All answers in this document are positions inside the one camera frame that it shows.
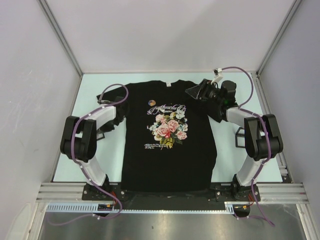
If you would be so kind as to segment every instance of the black t-shirt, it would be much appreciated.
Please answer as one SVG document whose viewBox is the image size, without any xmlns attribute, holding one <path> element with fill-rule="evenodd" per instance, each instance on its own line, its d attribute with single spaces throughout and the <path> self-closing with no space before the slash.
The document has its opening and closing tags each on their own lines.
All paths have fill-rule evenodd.
<svg viewBox="0 0 320 240">
<path fill-rule="evenodd" d="M 121 188 L 138 192 L 208 189 L 217 150 L 205 104 L 185 90 L 191 81 L 130 83 Z M 123 87 L 103 95 L 124 97 Z"/>
</svg>

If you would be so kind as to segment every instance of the floral print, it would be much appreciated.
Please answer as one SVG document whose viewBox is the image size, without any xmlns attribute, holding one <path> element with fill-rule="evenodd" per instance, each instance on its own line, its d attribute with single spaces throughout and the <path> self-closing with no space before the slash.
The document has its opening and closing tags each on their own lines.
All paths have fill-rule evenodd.
<svg viewBox="0 0 320 240">
<path fill-rule="evenodd" d="M 154 135 L 154 140 L 167 148 L 172 148 L 174 144 L 183 144 L 188 131 L 185 111 L 177 109 L 170 115 L 158 114 L 155 116 L 155 122 L 147 129 Z"/>
</svg>

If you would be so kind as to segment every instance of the white wall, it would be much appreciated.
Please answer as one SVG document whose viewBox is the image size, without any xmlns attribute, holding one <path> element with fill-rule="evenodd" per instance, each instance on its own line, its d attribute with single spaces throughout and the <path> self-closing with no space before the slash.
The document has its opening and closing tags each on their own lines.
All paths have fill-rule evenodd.
<svg viewBox="0 0 320 240">
<path fill-rule="evenodd" d="M 320 1 L 305 0 L 261 81 L 295 182 L 303 182 L 320 223 Z"/>
<path fill-rule="evenodd" d="M 0 31 L 0 239 L 4 239 L 26 204 L 28 216 L 41 182 L 50 176 L 80 78 L 36 0 L 0 1 Z"/>
<path fill-rule="evenodd" d="M 48 0 L 81 69 L 256 70 L 294 0 Z"/>
</svg>

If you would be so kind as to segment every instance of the white table surface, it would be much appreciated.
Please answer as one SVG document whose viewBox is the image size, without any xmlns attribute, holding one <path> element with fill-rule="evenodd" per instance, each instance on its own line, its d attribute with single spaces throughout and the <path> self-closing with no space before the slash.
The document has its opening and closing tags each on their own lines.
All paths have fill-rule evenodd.
<svg viewBox="0 0 320 240">
<path fill-rule="evenodd" d="M 236 100 L 238 104 L 244 102 L 250 95 L 250 81 L 244 73 L 224 73 L 223 80 L 236 83 Z M 96 96 L 109 85 L 120 83 L 139 83 L 151 80 L 176 82 L 177 80 L 200 83 L 204 78 L 212 79 L 212 73 L 123 73 L 123 74 L 85 74 L 82 78 L 77 95 L 73 116 L 82 117 L 99 105 Z M 262 109 L 256 91 L 253 97 L 243 108 L 262 114 Z M 235 133 L 238 126 L 222 121 L 215 122 L 210 118 L 210 125 L 215 139 L 217 158 L 212 172 L 212 182 L 231 182 L 234 174 L 242 167 L 247 156 L 244 148 L 236 148 Z M 115 130 L 105 133 L 105 139 L 97 142 L 96 156 L 102 170 L 108 175 L 111 182 L 121 182 L 121 173 L 126 142 L 126 123 L 122 122 Z M 79 167 L 64 154 L 61 154 L 53 178 L 54 182 L 85 182 L 85 176 Z M 258 182 L 282 182 L 277 160 L 271 159 L 264 166 Z"/>
</svg>

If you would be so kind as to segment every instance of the logo print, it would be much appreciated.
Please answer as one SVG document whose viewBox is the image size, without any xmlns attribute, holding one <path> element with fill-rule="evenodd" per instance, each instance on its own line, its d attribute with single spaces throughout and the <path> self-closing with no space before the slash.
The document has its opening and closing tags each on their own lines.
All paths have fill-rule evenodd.
<svg viewBox="0 0 320 240">
<path fill-rule="evenodd" d="M 149 106 L 154 106 L 154 105 L 156 105 L 156 101 L 155 100 L 150 100 L 149 102 L 148 102 L 148 104 L 149 104 Z"/>
</svg>

